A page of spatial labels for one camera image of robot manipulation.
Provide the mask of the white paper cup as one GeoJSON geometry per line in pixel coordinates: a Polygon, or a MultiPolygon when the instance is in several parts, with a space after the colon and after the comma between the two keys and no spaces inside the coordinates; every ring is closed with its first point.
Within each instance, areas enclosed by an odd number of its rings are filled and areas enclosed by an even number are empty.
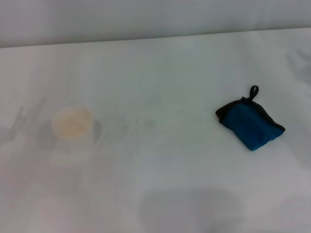
{"type": "Polygon", "coordinates": [[[60,146],[69,153],[89,152],[95,146],[93,113],[80,105],[60,110],[51,121],[51,129],[60,146]]]}

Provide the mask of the blue rag with black trim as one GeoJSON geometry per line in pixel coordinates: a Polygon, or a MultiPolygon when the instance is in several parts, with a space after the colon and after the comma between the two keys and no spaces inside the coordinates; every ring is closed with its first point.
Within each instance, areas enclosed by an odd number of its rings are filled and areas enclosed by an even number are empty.
{"type": "Polygon", "coordinates": [[[253,101],[258,92],[259,87],[254,85],[250,88],[249,97],[232,101],[215,112],[219,122],[231,130],[250,151],[259,149],[285,132],[283,126],[253,101]]]}

